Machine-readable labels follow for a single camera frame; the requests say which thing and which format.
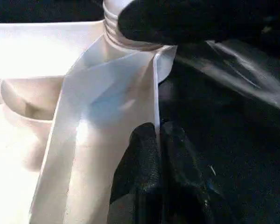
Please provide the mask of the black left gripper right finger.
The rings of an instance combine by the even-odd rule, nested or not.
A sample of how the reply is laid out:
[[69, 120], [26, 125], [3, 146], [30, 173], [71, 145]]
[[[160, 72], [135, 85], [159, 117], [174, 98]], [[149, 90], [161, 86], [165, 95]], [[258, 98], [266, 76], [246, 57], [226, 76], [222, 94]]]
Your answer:
[[165, 215], [170, 224], [234, 224], [236, 218], [214, 175], [184, 129], [168, 121], [160, 128]]

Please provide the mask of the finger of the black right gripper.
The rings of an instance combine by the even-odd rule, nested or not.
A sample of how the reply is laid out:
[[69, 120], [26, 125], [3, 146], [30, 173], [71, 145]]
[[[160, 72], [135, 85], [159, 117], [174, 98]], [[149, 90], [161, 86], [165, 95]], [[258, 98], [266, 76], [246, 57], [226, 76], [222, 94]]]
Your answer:
[[165, 45], [280, 34], [280, 0], [133, 0], [120, 12], [118, 30]]

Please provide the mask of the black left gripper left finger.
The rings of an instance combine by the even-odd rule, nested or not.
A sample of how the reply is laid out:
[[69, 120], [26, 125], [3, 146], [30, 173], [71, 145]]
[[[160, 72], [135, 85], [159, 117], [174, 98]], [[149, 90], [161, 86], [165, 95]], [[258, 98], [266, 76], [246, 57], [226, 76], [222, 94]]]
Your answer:
[[117, 166], [109, 201], [110, 224], [159, 224], [162, 210], [160, 154], [152, 123], [136, 127]]

